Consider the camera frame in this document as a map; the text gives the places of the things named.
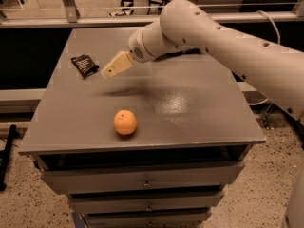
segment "gray tabletop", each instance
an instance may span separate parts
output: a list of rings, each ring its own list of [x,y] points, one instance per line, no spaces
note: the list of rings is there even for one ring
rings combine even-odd
[[[62,153],[263,143],[265,137],[231,72],[209,55],[136,64],[112,79],[86,79],[71,58],[103,67],[137,28],[78,28],[23,139],[20,153]],[[138,120],[134,134],[113,127],[121,109]]]

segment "drawer knob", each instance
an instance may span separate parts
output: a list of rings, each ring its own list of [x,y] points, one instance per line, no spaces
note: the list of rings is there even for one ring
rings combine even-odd
[[[148,205],[148,206],[145,208],[145,211],[146,211],[146,212],[152,212],[153,209],[151,208],[150,205]]]
[[[142,185],[143,188],[150,188],[152,184],[149,182],[149,180],[145,180],[145,183]]]

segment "table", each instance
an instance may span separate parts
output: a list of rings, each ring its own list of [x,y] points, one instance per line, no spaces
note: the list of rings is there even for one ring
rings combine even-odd
[[[207,54],[167,55],[112,79],[83,79],[70,59],[100,67],[138,28],[77,28],[66,43],[19,153],[90,227],[203,221],[264,143],[229,70]],[[121,109],[138,129],[113,128]]]

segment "orange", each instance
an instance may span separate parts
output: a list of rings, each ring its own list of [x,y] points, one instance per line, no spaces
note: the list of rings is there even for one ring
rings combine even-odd
[[[128,135],[135,131],[137,120],[133,112],[129,110],[120,110],[113,120],[115,130],[122,135]]]

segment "floor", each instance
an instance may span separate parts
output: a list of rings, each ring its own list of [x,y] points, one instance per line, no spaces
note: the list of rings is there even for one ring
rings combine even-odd
[[[281,113],[271,115],[270,123],[273,129],[263,129],[267,142],[255,145],[246,156],[244,170],[225,187],[225,197],[212,209],[213,215],[200,224],[173,227],[280,227],[296,177],[304,167],[304,151],[303,141]],[[11,124],[21,129],[29,123],[1,123],[0,132]],[[75,227],[67,198],[55,195],[40,180],[41,173],[31,158],[18,154],[21,141],[14,141],[5,179],[7,189],[0,194],[0,227]]]

